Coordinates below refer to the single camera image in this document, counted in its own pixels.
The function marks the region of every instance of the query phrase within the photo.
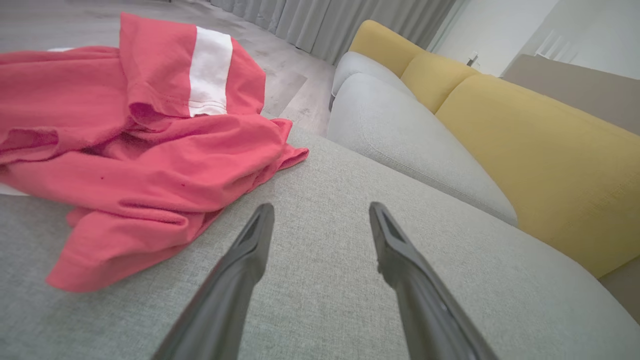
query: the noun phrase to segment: red fabric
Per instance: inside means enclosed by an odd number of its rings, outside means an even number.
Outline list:
[[[47,282],[94,291],[170,258],[242,194],[307,157],[259,115],[233,43],[224,115],[188,117],[194,26],[123,14],[120,49],[0,55],[0,182],[77,206]]]

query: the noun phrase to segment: sofa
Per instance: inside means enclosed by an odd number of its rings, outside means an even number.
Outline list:
[[[602,277],[640,255],[640,136],[365,21],[327,137],[544,241]]]
[[[640,325],[583,266],[517,228],[509,193],[463,149],[455,159],[484,184],[460,190],[489,195],[459,199],[296,126],[289,142],[308,147],[308,159],[235,201],[180,254],[93,293],[44,282],[70,232],[70,206],[0,195],[0,357],[149,359],[255,208],[270,202],[269,260],[239,358],[406,359],[396,294],[376,271],[368,208],[380,201],[499,358],[637,359]]]

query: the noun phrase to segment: gray curtain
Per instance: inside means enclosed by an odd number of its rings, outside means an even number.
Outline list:
[[[210,0],[296,47],[337,63],[373,19],[426,49],[456,0]]]

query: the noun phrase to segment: gray seat cushion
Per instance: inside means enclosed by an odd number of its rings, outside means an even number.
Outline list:
[[[344,82],[327,138],[517,226],[511,203],[458,139],[421,103],[376,78]]]
[[[2,359],[148,360],[253,210],[276,222],[239,359],[407,359],[368,221],[386,204],[501,359],[637,359],[640,327],[580,265],[462,201],[294,127],[309,158],[175,257],[102,291],[44,283],[68,206],[0,195]]]
[[[400,78],[391,70],[375,60],[372,60],[362,54],[354,53],[353,51],[349,51],[342,55],[333,76],[331,94],[336,96],[338,94],[338,90],[340,90],[340,87],[342,86],[342,83],[351,75],[359,73],[371,75],[374,78],[382,80],[399,91],[415,98],[411,90],[409,90],[402,80],[400,80]]]

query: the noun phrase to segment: floor plank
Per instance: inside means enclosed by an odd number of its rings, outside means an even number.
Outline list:
[[[0,52],[118,46],[120,12],[196,24],[233,36],[266,73],[265,117],[326,134],[335,67],[208,3],[180,0],[22,0],[0,7]]]

